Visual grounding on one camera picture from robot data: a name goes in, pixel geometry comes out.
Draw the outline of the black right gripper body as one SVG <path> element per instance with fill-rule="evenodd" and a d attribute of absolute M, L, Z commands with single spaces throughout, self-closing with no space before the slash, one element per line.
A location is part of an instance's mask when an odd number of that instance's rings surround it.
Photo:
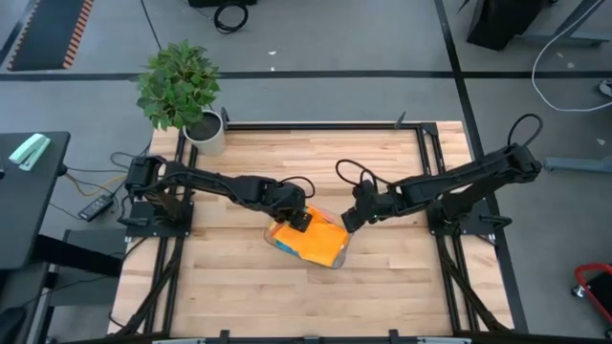
<path fill-rule="evenodd" d="M 371 181 L 365 180 L 355 186 L 353 196 L 354 225 L 374 224 L 385 220 L 385 194 L 381 193 Z"/>

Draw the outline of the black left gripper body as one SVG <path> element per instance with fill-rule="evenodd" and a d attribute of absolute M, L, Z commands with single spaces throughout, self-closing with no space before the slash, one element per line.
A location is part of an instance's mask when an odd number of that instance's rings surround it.
<path fill-rule="evenodd" d="M 305 190 L 294 183 L 275 183 L 265 191 L 265 213 L 275 221 L 289 221 L 305 206 Z"/>

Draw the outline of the green potted plant white pot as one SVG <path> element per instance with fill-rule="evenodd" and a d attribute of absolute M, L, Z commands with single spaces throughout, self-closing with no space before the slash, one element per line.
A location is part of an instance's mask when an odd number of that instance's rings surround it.
<path fill-rule="evenodd" d="M 227 120 L 213 108 L 221 92 L 219 67 L 206 52 L 184 40 L 150 56 L 137 78 L 137 106 L 154 129 L 175 128 L 200 153 L 215 157 L 226 149 Z"/>

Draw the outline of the grey metal table foot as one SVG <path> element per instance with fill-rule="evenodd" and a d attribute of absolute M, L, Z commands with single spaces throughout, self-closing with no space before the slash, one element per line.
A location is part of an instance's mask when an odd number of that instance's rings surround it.
<path fill-rule="evenodd" d="M 544 167 L 548 171 L 559 169 L 612 174 L 612 155 L 600 160 L 547 157 L 544 161 Z"/>

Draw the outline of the black desk base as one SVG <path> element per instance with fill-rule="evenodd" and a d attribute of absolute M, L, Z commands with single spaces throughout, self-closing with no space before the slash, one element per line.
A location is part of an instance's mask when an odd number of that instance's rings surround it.
<path fill-rule="evenodd" d="M 55 266 L 49 305 L 112 305 L 126 248 L 125 231 L 119 228 L 68 229 L 61 240 L 40 234 L 31 258 Z"/>

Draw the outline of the black cabinet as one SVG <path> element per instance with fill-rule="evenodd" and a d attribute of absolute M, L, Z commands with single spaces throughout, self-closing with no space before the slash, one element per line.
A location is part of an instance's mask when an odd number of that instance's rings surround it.
<path fill-rule="evenodd" d="M 475 0 L 467 42 L 502 51 L 530 27 L 541 12 L 543 0 Z"/>

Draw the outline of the red cart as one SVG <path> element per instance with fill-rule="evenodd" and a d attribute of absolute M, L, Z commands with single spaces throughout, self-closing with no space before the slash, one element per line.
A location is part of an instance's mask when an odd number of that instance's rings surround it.
<path fill-rule="evenodd" d="M 586 297 L 595 309 L 612 325 L 612 265 L 591 263 L 575 268 L 577 284 L 571 294 L 578 298 Z"/>

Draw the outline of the black side desk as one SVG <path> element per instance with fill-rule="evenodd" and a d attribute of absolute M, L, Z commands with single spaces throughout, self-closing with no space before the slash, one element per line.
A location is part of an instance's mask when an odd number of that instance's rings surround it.
<path fill-rule="evenodd" d="M 45 132 L 51 140 L 29 171 L 10 161 L 10 155 L 30 133 L 0 133 L 0 270 L 20 269 L 31 260 L 71 134 Z"/>

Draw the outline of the mint green stapler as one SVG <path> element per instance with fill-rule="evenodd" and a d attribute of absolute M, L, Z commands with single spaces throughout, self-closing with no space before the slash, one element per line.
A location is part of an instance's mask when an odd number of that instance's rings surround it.
<path fill-rule="evenodd" d="M 31 171 L 50 143 L 50 138 L 35 133 L 11 153 L 9 160 L 17 164 L 21 170 Z"/>

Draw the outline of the black orange-edged floor mat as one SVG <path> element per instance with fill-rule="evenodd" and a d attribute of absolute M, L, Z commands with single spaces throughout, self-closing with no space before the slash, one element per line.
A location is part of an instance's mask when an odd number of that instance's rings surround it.
<path fill-rule="evenodd" d="M 11 72 L 70 69 L 93 7 L 94 0 L 35 0 L 7 69 Z"/>

